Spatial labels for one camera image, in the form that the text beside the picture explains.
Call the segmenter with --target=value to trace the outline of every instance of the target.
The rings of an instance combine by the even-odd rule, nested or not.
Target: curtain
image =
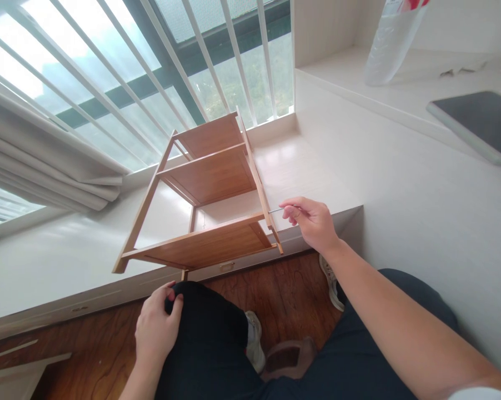
[[[0,188],[86,212],[117,198],[130,170],[0,93]]]

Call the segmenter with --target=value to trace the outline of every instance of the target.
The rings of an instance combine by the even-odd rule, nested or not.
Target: gray device
[[[501,166],[501,94],[484,91],[428,103],[427,111],[465,143]]]

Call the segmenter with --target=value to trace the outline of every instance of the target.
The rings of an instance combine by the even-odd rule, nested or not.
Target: small wooden rack
[[[247,131],[243,122],[243,132],[239,130],[236,117],[239,117],[239,110],[186,132],[173,132],[113,273],[123,273],[130,259],[139,259],[180,268],[182,279],[186,280],[188,271],[272,248],[278,247],[283,254],[276,227],[269,215],[269,204],[254,163]],[[188,162],[165,169],[173,145],[180,148],[177,141],[186,150],[184,156]],[[189,233],[136,249],[136,240],[160,180],[192,205]],[[193,231],[198,207],[254,190],[258,192],[261,212]],[[258,223],[263,219],[277,241],[274,244],[270,243]]]

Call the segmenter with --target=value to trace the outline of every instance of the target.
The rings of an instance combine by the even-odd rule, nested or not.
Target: plastic bottle
[[[412,44],[430,0],[386,0],[365,65],[367,85],[380,86],[393,79]]]

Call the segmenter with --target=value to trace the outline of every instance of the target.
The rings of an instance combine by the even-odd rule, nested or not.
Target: shoe
[[[250,324],[254,327],[254,340],[247,344],[247,358],[258,374],[261,374],[265,368],[265,354],[260,343],[262,338],[262,324],[254,313],[247,311],[245,313]]]
[[[338,298],[338,280],[334,275],[334,271],[328,264],[328,262],[324,259],[324,257],[319,255],[319,266],[321,267],[321,271],[323,271],[324,275],[328,281],[328,295],[330,296],[330,301],[335,308],[340,310],[341,312],[345,311],[345,304]]]

